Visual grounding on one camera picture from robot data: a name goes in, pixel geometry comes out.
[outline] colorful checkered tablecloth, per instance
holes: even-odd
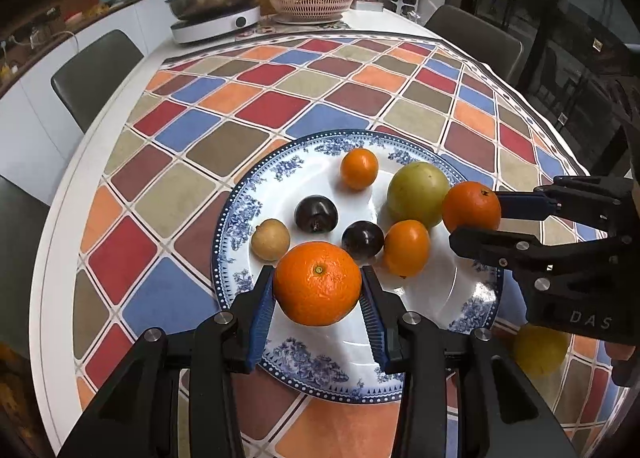
[[[291,139],[323,130],[383,131],[425,146],[468,180],[499,190],[549,184],[579,165],[548,125],[485,66],[438,40],[321,31],[249,39],[169,59],[149,81],[102,173],[79,247],[73,318],[85,407],[149,326],[192,329],[218,310],[210,246],[231,188]],[[504,220],[546,244],[600,234],[569,221]],[[494,333],[508,346],[525,322],[507,273]],[[309,398],[257,370],[235,376],[246,455],[388,457],[398,403]],[[576,449],[597,442],[621,391],[601,343],[574,337],[562,367],[535,383]],[[457,404],[448,381],[447,457]],[[188,456],[188,374],[180,456]]]

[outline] mandarin orange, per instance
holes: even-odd
[[[351,149],[342,159],[340,176],[347,186],[362,191],[378,176],[378,158],[369,149]]]
[[[360,269],[346,251],[327,242],[306,242],[281,258],[273,295],[293,322],[328,326],[353,309],[361,284]]]
[[[430,250],[426,227],[417,220],[404,220],[392,225],[386,234],[383,261],[392,274],[408,278],[422,270]]]
[[[442,220],[449,232],[460,226],[494,230],[500,226],[500,200],[479,182],[456,184],[442,202]]]

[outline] power cord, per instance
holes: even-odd
[[[69,30],[62,30],[61,32],[56,32],[55,34],[52,34],[51,37],[56,37],[56,36],[61,35],[61,34],[70,34],[74,38],[74,40],[76,42],[76,53],[78,53],[80,51],[80,44],[78,43],[78,36],[76,34],[74,34],[73,32],[69,31]],[[45,45],[47,43],[47,41],[40,42],[40,43],[34,43],[34,44],[31,44],[30,42],[23,43],[23,42],[20,42],[20,41],[16,40],[16,38],[13,35],[9,36],[8,41],[12,42],[13,44],[20,45],[20,46],[28,46],[29,48],[32,48],[33,46],[43,46],[43,45]]]

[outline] dark plum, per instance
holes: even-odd
[[[373,258],[385,244],[385,233],[375,223],[361,220],[352,223],[342,233],[342,248],[354,260]]]
[[[331,232],[338,224],[338,209],[326,196],[314,194],[300,200],[294,212],[296,225],[308,232]]]

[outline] white plate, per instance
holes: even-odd
[[[356,147],[370,149],[380,163],[376,181],[361,192],[340,181],[340,162]],[[216,227],[211,267],[221,307],[229,308],[236,294],[250,290],[265,264],[250,249],[251,234],[261,222],[282,221],[292,247],[310,240],[340,245],[344,229],[358,220],[378,223],[386,233],[392,225],[384,207],[386,188],[396,171],[414,160],[436,165],[452,185],[464,180],[431,151],[376,131],[325,131],[268,154],[232,190]],[[327,196],[336,205],[338,225],[332,232],[306,234],[296,227],[293,211],[312,194]],[[418,276],[402,279],[369,261],[382,287],[440,327],[464,333],[491,327],[502,271],[456,256],[442,223],[430,234],[430,259]],[[402,375],[385,375],[373,360],[359,304],[327,327],[296,324],[276,305],[260,365],[292,388],[336,402],[391,402],[402,391]]]

